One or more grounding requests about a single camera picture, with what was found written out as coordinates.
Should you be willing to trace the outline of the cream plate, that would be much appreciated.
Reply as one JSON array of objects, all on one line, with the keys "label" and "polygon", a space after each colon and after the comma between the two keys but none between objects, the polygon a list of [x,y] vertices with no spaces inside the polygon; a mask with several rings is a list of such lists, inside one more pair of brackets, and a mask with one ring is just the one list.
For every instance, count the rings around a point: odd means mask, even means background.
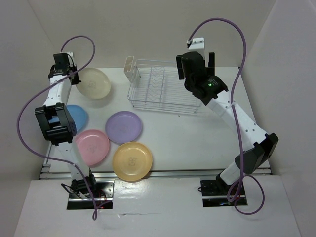
[{"label": "cream plate", "polygon": [[111,82],[108,76],[99,69],[85,68],[78,73],[80,83],[77,90],[89,99],[103,99],[111,91]]}]

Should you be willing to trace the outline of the purple plate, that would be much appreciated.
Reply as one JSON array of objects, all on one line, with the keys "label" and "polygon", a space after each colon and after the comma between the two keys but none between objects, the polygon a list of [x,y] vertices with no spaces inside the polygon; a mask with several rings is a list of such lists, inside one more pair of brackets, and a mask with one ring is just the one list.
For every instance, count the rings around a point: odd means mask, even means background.
[{"label": "purple plate", "polygon": [[118,144],[134,141],[142,132],[141,119],[131,111],[119,111],[111,115],[106,124],[108,138]]}]

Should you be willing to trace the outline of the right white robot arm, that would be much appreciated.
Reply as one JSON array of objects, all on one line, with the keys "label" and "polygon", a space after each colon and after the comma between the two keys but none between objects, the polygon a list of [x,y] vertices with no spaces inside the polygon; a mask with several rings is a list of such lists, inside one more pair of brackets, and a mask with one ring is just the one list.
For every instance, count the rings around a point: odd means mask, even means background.
[{"label": "right white robot arm", "polygon": [[196,51],[176,56],[179,79],[184,87],[204,105],[215,112],[224,123],[241,138],[242,151],[235,160],[216,177],[216,189],[227,194],[241,174],[252,174],[272,155],[279,138],[268,134],[230,98],[226,84],[206,67],[202,55]]}]

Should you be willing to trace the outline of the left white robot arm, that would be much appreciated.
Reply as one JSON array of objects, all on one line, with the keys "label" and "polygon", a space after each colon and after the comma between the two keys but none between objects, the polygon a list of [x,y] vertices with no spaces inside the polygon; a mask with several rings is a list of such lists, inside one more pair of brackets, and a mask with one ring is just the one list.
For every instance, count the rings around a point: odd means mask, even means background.
[{"label": "left white robot arm", "polygon": [[44,104],[35,108],[35,116],[44,138],[55,146],[61,160],[67,163],[72,179],[67,188],[69,193],[93,197],[98,192],[98,185],[79,152],[75,142],[77,127],[67,108],[72,85],[80,83],[77,65],[71,52],[60,52],[53,57],[55,64],[48,75],[52,88]]}]

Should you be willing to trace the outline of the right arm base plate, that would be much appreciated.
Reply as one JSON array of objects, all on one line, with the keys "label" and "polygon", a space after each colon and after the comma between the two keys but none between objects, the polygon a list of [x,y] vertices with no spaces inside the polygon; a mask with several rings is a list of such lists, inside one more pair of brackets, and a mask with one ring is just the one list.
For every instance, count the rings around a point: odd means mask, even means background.
[{"label": "right arm base plate", "polygon": [[[200,187],[197,190],[202,195],[203,207],[227,207],[234,206],[234,202],[227,200],[227,191],[221,190],[217,187],[215,180],[201,180]],[[241,187],[241,191],[237,197],[237,205],[247,205],[246,195],[244,187]]]}]

